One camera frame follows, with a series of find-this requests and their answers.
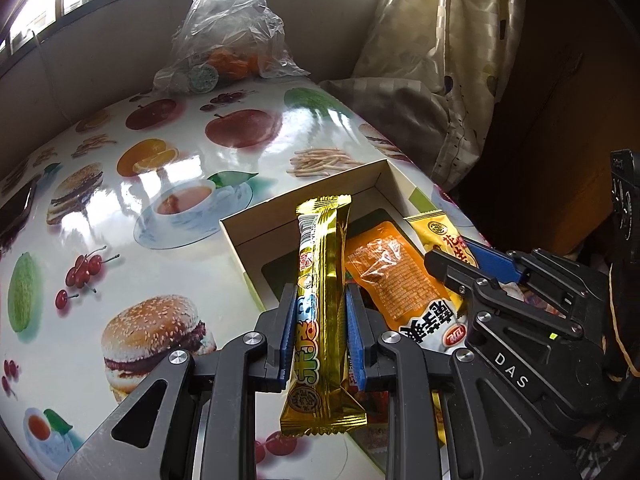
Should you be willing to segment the gold long snack bar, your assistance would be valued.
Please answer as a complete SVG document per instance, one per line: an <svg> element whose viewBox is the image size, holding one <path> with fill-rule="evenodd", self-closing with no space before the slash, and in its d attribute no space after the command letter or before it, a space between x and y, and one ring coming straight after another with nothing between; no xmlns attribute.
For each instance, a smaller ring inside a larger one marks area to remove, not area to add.
<svg viewBox="0 0 640 480"><path fill-rule="evenodd" d="M292 377L280 417L287 437L341 434L367 423L346 389L344 251L352 196L327 195L296 208L299 248Z"/></svg>

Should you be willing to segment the yellow peanut crisp packet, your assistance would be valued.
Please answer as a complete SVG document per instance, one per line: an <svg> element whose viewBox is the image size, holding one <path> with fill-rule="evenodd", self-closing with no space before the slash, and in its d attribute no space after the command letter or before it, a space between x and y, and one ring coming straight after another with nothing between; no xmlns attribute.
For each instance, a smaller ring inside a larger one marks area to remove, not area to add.
<svg viewBox="0 0 640 480"><path fill-rule="evenodd" d="M470 266L478 267L468 244L443 211L422 212L422 214L407 217L406 221L416 232L426 252L438 248Z"/></svg>

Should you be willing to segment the red black plum candy packet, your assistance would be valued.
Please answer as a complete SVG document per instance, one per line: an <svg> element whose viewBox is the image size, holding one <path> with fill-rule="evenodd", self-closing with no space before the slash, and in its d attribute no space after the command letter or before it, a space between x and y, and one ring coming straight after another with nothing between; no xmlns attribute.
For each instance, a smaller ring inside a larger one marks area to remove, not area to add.
<svg viewBox="0 0 640 480"><path fill-rule="evenodd" d="M347 391L366 410L369 424L386 424L388 422L388 393L360 391L355 384L350 384Z"/></svg>

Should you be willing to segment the green white cardboard box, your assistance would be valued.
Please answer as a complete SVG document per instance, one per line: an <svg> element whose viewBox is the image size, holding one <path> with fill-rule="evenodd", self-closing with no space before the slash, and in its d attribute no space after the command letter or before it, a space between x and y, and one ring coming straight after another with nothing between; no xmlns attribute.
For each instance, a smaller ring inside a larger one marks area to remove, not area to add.
<svg viewBox="0 0 640 480"><path fill-rule="evenodd" d="M258 315L277 305L280 295L273 290L272 283L292 282L297 274L297 262L283 259L286 255L296 255L298 249L295 209L304 200L323 194L352 196L351 222L383 211L413 243L419 239L410 229L408 217L441 209L454 219L459 212L423 174L380 160L290 188L225 218L221 222L221 233L230 255L228 285L233 297L221 315L227 326L215 332L218 342L226 344L246 333L253 328ZM376 457L365 451L351 434L301 437L295 448L285 455L268 451L266 442L280 428L284 401L282 393L256 396L258 478L383 478L384 471Z"/></svg>

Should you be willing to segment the cream patterned curtain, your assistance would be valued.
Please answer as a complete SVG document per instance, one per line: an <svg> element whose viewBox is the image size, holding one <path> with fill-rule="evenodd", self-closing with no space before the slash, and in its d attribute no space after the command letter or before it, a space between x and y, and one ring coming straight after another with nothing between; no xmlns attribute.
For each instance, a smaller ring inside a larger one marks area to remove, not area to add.
<svg viewBox="0 0 640 480"><path fill-rule="evenodd" d="M352 76L322 88L454 188L484 150L525 0L381 0Z"/></svg>

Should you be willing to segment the black smartphone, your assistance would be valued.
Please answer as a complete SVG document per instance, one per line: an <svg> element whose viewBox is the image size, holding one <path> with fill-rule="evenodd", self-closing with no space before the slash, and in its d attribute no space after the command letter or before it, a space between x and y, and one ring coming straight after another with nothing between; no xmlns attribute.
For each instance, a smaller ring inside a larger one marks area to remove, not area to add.
<svg viewBox="0 0 640 480"><path fill-rule="evenodd" d="M33 177L1 207L0 234L2 237L18 230L28 219L39 180L39 176Z"/></svg>

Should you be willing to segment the clear plastic bag with items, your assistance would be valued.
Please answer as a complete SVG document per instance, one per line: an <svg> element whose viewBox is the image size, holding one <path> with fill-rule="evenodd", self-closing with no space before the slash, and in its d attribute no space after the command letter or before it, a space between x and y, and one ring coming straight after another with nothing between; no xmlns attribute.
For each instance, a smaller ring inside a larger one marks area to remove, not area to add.
<svg viewBox="0 0 640 480"><path fill-rule="evenodd" d="M192 0L153 87L165 94L203 94L247 78L307 74L294 62L284 21L267 0Z"/></svg>

